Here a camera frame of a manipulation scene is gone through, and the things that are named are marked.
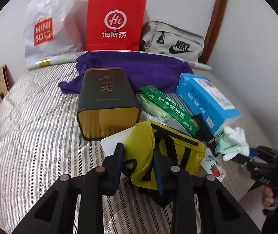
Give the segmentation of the right hand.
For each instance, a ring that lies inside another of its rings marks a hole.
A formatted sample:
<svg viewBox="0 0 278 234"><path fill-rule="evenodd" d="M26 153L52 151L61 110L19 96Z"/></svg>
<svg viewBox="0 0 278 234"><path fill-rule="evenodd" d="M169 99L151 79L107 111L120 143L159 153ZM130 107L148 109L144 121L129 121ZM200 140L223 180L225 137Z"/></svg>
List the right hand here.
<svg viewBox="0 0 278 234"><path fill-rule="evenodd" d="M273 206L277 197L278 197L278 193L277 193L277 196L275 196L272 188L270 188L268 186L264 186L264 189L263 189L263 206L264 207Z"/></svg>

